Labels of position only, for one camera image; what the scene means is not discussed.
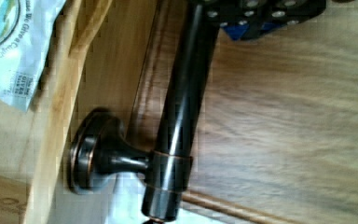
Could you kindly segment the black gripper finger with screws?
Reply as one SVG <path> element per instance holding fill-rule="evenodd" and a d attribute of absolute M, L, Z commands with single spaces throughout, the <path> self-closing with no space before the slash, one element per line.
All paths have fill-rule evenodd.
<path fill-rule="evenodd" d="M 234 41 L 258 39 L 321 15 L 327 0 L 188 0 L 206 7 L 209 23 Z"/>

